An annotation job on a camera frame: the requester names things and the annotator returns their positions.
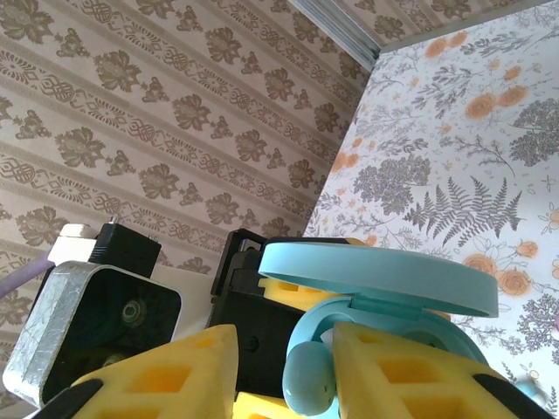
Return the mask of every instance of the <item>yellow object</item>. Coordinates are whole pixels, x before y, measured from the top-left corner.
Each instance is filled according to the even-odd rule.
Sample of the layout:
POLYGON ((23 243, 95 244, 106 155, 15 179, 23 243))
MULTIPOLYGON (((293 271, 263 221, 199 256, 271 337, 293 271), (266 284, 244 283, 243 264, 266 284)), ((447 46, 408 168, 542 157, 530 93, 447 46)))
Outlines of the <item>yellow object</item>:
POLYGON ((491 368, 355 323, 334 327, 342 419, 514 419, 475 374, 491 368))
POLYGON ((239 393, 233 407, 233 419, 303 419, 283 399, 239 393))
MULTIPOLYGON (((350 245, 366 246, 364 242, 356 238, 346 238, 345 240, 350 245)), ((286 306, 298 308, 304 312, 307 312, 313 306, 316 306, 326 299, 333 299, 341 296, 341 294, 289 284, 272 278, 262 278, 259 282, 259 286, 265 289, 264 298, 285 304, 286 306)))
POLYGON ((214 326, 85 375, 103 387, 75 419, 229 419, 235 397, 235 326, 214 326))

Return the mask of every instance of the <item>light blue earbud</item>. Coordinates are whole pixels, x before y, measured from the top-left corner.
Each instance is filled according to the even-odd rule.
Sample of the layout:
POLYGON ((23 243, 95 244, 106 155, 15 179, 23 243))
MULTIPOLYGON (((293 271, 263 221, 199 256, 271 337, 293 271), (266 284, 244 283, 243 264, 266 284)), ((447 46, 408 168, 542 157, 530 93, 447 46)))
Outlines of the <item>light blue earbud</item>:
POLYGON ((328 410, 335 397, 332 353, 322 342, 303 342, 287 356, 283 373, 283 396, 287 406, 305 416, 328 410))

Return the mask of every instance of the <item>wallpaper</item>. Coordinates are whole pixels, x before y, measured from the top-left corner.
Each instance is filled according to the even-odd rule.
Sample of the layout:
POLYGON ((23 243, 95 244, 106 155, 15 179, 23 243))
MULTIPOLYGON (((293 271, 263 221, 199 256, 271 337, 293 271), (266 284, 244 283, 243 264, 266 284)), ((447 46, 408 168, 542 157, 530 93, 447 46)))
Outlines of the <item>wallpaper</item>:
POLYGON ((493 275, 500 317, 452 321, 555 416, 558 50, 554 1, 381 54, 306 230, 493 275))
POLYGON ((380 46, 520 1, 526 0, 336 0, 380 46))
POLYGON ((301 234, 368 76, 287 0, 1 0, 0 277, 111 216, 209 274, 231 230, 301 234))

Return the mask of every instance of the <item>beige damask wallpaper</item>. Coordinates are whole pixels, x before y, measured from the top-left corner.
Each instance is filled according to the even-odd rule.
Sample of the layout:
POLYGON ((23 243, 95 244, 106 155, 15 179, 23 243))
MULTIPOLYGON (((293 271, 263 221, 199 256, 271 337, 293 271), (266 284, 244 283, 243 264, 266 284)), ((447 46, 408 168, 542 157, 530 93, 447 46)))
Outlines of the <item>beige damask wallpaper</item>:
POLYGON ((336 0, 375 40, 386 46, 488 10, 529 0, 336 0))
MULTIPOLYGON (((204 273, 239 226, 300 234, 368 78, 287 0, 1 0, 0 26, 0 277, 113 215, 204 273)), ((0 362, 37 288, 0 300, 0 362)))

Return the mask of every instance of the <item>orange flower print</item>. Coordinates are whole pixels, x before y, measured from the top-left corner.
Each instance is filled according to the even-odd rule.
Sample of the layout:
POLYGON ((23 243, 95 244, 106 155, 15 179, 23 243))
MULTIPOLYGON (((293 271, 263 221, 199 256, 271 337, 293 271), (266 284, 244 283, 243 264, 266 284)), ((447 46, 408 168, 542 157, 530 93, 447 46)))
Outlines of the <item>orange flower print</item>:
POLYGON ((488 116, 497 104, 497 99, 486 93, 478 96, 466 106, 466 117, 470 120, 481 120, 488 116))
POLYGON ((497 264, 495 261, 486 255, 482 255, 481 253, 475 253, 468 256, 464 259, 462 264, 470 268, 477 269, 478 271, 488 273, 489 275, 495 275, 497 272, 497 264))
POLYGON ((440 128, 440 133, 441 134, 448 134, 452 131, 452 125, 448 125, 448 124, 444 124, 441 128, 440 128))
POLYGON ((497 281, 501 290, 515 297, 528 294, 532 289, 532 282, 526 272, 504 271, 497 272, 497 281))
POLYGON ((368 246, 374 246, 377 241, 378 238, 374 234, 371 234, 370 236, 367 237, 367 240, 365 240, 365 244, 368 246))
POLYGON ((464 44, 467 38, 468 38, 468 32, 466 31, 458 32, 456 35, 454 35, 451 38, 450 41, 448 41, 448 46, 451 46, 452 48, 461 46, 462 44, 464 44))
POLYGON ((549 215, 549 229, 559 230, 559 209, 554 210, 549 215))
POLYGON ((507 70, 507 72, 505 72, 503 79, 505 81, 516 79, 518 76, 520 76, 521 72, 522 72, 522 67, 520 67, 519 65, 515 65, 513 68, 510 68, 507 70))
POLYGON ((538 253, 538 245, 534 242, 521 242, 516 246, 516 253, 523 258, 535 258, 538 253))
POLYGON ((334 164, 332 165, 332 171, 336 173, 342 170, 343 167, 346 165, 347 158, 347 155, 343 151, 338 153, 338 155, 335 157, 334 164))
POLYGON ((559 279, 559 259, 553 261, 551 268, 551 276, 555 279, 559 279))
POLYGON ((446 38, 435 39, 427 47, 427 51, 425 51, 425 56, 427 58, 438 57, 440 54, 443 53, 445 48, 446 48, 446 38))
POLYGON ((503 107, 514 106, 528 96, 528 88, 515 86, 508 88, 500 97, 499 105, 503 107))
POLYGON ((358 161, 359 161, 359 155, 356 154, 349 155, 348 159, 346 160, 346 166, 348 168, 353 168, 358 161))
POLYGON ((496 58, 489 63, 489 70, 491 71, 497 70, 499 68, 499 65, 500 65, 500 60, 496 58))

